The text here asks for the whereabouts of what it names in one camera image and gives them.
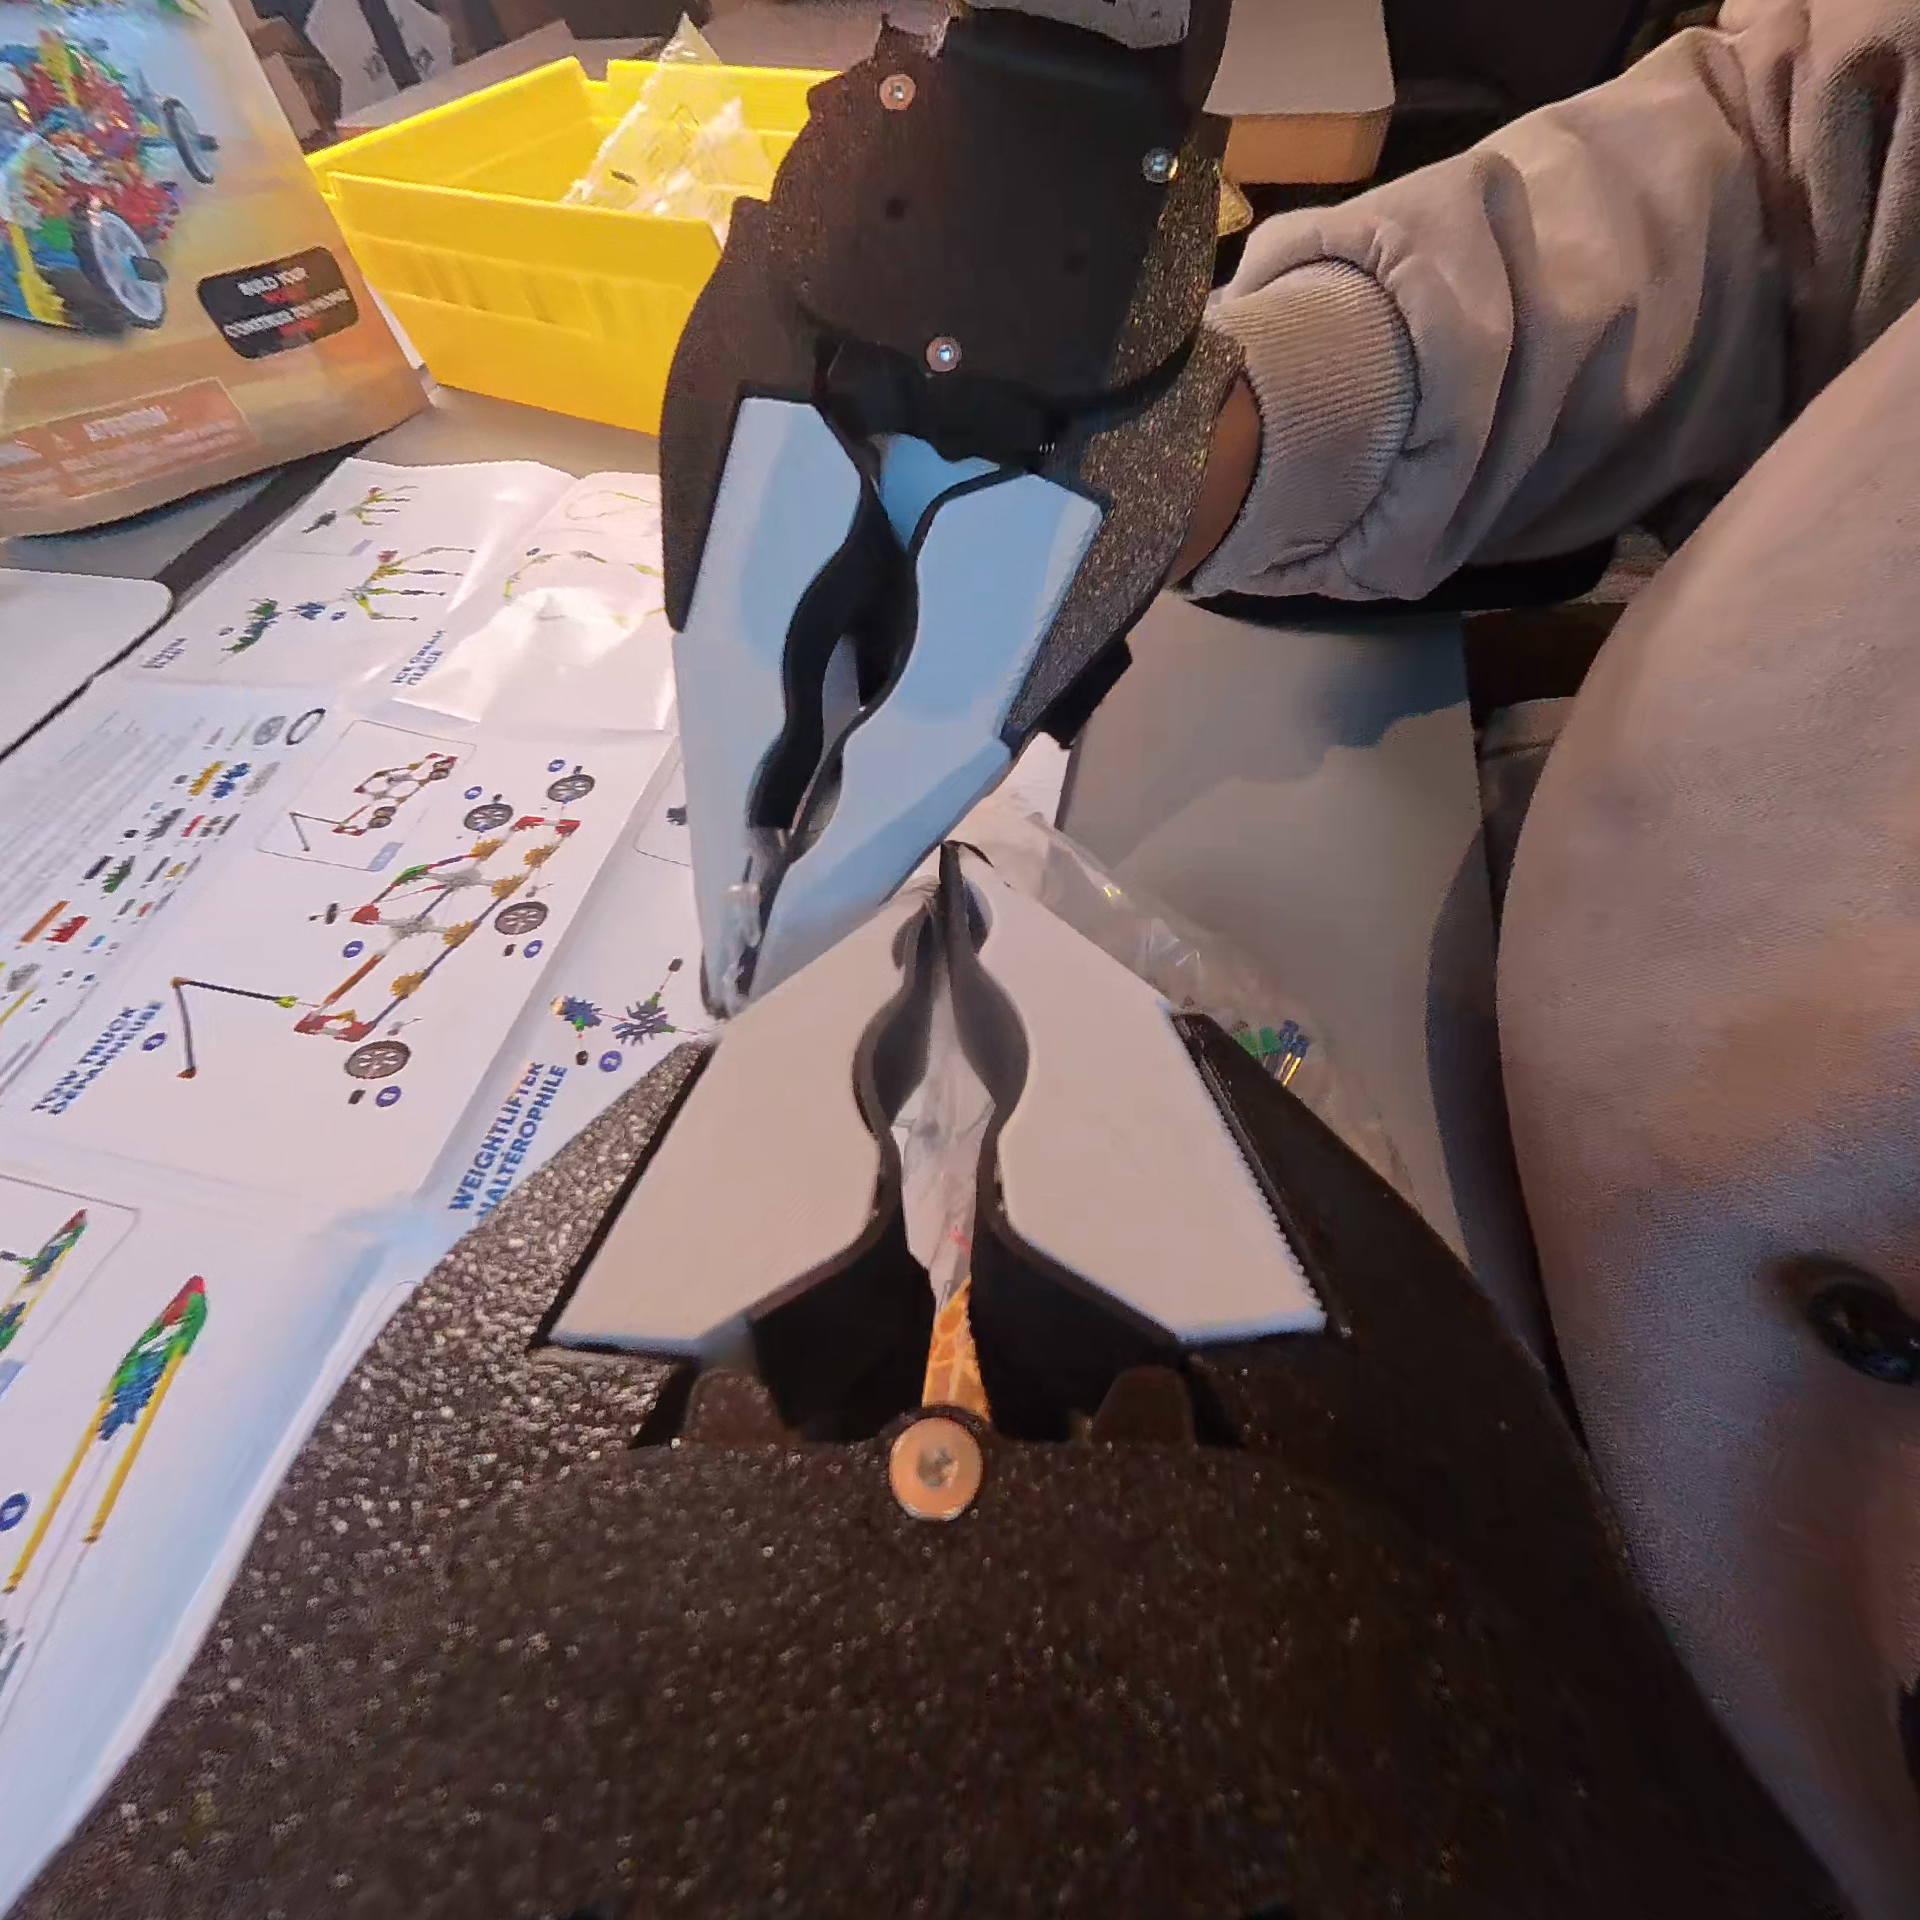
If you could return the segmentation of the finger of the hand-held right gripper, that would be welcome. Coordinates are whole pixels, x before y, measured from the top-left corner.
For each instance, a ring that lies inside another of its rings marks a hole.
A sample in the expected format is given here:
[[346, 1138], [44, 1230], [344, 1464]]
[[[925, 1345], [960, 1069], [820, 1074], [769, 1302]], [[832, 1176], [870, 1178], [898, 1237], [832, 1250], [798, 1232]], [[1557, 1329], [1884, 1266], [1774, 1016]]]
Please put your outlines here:
[[713, 1010], [746, 1002], [786, 869], [805, 849], [890, 553], [873, 459], [810, 402], [738, 405], [674, 638], [688, 858]]
[[1066, 648], [1066, 610], [1110, 514], [1041, 471], [842, 437], [873, 461], [890, 566], [832, 658], [858, 669], [851, 718], [832, 726], [749, 999], [848, 936], [1011, 771], [1041, 723], [1018, 707]]

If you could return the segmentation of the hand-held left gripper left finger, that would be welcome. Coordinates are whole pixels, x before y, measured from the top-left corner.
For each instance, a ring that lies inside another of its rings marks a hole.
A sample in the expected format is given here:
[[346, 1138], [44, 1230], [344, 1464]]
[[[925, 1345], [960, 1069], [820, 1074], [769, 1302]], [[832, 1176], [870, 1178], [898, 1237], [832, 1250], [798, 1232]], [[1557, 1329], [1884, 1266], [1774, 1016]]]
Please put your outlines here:
[[896, 1119], [928, 1069], [941, 917], [913, 880], [733, 1016], [616, 1203], [546, 1336], [760, 1369], [921, 1369]]

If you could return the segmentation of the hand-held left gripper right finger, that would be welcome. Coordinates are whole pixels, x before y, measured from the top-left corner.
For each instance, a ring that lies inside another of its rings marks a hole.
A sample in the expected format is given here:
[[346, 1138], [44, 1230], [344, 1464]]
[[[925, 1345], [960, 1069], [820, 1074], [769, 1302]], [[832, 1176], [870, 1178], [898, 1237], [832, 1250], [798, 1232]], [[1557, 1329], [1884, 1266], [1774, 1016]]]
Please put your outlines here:
[[993, 1102], [1014, 1247], [1187, 1349], [1328, 1314], [1164, 995], [977, 851], [944, 846], [956, 1038]]

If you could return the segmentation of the clear plastic bag of toy pieces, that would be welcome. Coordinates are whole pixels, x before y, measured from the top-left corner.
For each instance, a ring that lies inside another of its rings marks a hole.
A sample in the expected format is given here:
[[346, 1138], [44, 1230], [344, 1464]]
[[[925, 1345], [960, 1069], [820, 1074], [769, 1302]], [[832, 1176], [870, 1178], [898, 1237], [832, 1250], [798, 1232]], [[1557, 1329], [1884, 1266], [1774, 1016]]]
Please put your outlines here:
[[[1110, 898], [1105, 880], [1060, 833], [1029, 825], [1014, 833], [989, 833], [982, 846], [954, 839], [947, 846], [980, 855], [997, 874], [1164, 995], [1208, 1089], [1274, 1202], [1331, 1326], [1338, 1307], [1328, 1289], [1334, 1197], [1344, 1191], [1357, 1194], [1364, 1232], [1404, 1203], [1379, 1158], [1364, 1151], [1368, 1142], [1328, 1126], [1328, 1117], [1344, 1115], [1338, 1086], [1312, 1079], [1308, 1096], [1298, 1096], [1285, 1077], [1269, 1069], [1248, 1024], [1216, 1018], [1216, 1011], [1232, 1011], [1236, 1002], [1220, 999], [1209, 975], [1193, 978], [1201, 957], [1177, 946], [1161, 922]], [[851, 1427], [856, 1419], [873, 1424], [880, 1414], [901, 1409], [914, 1383], [924, 1383], [928, 1403], [962, 1406], [966, 1393], [954, 1384], [956, 1352], [969, 1349], [979, 1393], [1000, 1427], [1057, 1437], [1073, 1419], [1092, 1417], [1113, 1383], [1132, 1370], [1184, 1373], [1195, 1352], [1276, 1336], [1187, 1349], [1171, 1334], [1144, 1328], [1123, 1307], [1096, 1295], [1091, 1283], [1069, 1280], [1041, 1255], [1018, 1250], [997, 1178], [988, 1170], [993, 1102], [956, 1038], [947, 967], [944, 849], [938, 864], [907, 881], [913, 880], [938, 883], [936, 905], [941, 917], [928, 1069], [896, 1119], [905, 1240], [924, 1263], [932, 1294], [928, 1354], [921, 1369], [762, 1369], [754, 1354], [741, 1352], [773, 1386], [784, 1419], [798, 1426]]]

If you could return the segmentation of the person's right forearm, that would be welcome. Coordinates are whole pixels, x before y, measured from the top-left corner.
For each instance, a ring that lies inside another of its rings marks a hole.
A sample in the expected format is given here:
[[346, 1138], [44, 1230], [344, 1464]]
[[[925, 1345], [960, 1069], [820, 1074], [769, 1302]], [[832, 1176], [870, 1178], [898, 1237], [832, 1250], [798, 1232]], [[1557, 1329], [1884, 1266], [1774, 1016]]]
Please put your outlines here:
[[1208, 322], [1264, 449], [1187, 582], [1416, 597], [1702, 519], [1915, 405], [1915, 3], [1725, 3], [1460, 155], [1248, 239]]

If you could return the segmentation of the person's right hand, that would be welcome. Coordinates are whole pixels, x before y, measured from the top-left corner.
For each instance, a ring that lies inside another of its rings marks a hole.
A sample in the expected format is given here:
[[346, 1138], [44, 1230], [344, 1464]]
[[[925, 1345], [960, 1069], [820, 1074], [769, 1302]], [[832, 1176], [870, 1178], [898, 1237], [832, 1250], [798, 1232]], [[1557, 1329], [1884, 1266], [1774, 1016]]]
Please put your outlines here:
[[1212, 430], [1208, 471], [1197, 491], [1179, 558], [1169, 579], [1184, 586], [1228, 542], [1256, 486], [1264, 449], [1264, 421], [1252, 384], [1236, 374]]

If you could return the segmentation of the clear packets of small parts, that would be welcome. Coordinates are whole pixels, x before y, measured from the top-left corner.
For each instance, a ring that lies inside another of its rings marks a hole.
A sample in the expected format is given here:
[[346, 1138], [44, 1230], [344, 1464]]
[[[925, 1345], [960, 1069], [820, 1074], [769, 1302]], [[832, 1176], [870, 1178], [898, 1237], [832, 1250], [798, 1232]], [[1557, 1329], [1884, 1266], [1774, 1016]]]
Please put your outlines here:
[[733, 206], [766, 201], [777, 159], [749, 123], [744, 96], [690, 13], [668, 37], [656, 72], [604, 136], [562, 202], [699, 222], [718, 246]]

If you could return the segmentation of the folded instruction sheet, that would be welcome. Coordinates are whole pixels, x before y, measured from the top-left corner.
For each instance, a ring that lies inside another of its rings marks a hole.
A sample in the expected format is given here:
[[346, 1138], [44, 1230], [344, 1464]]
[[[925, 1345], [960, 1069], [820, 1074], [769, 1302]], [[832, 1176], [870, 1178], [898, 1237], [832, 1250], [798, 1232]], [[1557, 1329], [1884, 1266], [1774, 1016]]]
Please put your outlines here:
[[4, 767], [4, 1777], [704, 1007], [659, 482], [350, 461]]

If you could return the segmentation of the yellow plastic bin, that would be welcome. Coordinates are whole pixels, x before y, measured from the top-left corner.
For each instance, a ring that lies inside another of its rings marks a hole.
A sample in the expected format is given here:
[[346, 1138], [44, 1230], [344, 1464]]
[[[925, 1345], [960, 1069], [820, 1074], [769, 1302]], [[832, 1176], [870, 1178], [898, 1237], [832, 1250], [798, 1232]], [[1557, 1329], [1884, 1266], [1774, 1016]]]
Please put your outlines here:
[[444, 385], [653, 437], [718, 241], [565, 202], [653, 62], [576, 56], [309, 159], [355, 262]]

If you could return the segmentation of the colourful toy kit box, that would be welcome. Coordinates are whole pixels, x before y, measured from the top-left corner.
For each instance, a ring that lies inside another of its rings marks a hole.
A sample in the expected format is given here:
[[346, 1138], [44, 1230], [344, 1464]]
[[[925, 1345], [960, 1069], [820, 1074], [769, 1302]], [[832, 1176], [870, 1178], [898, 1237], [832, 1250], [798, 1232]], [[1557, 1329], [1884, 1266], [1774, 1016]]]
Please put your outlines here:
[[232, 3], [2, 3], [2, 533], [426, 407]]

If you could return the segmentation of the white document stand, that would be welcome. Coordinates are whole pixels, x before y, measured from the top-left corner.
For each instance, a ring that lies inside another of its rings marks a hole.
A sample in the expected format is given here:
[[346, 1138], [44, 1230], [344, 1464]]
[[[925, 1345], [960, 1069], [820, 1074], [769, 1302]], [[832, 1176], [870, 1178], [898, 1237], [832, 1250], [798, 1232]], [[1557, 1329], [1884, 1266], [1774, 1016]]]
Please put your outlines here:
[[163, 582], [2, 566], [2, 754], [163, 624]]

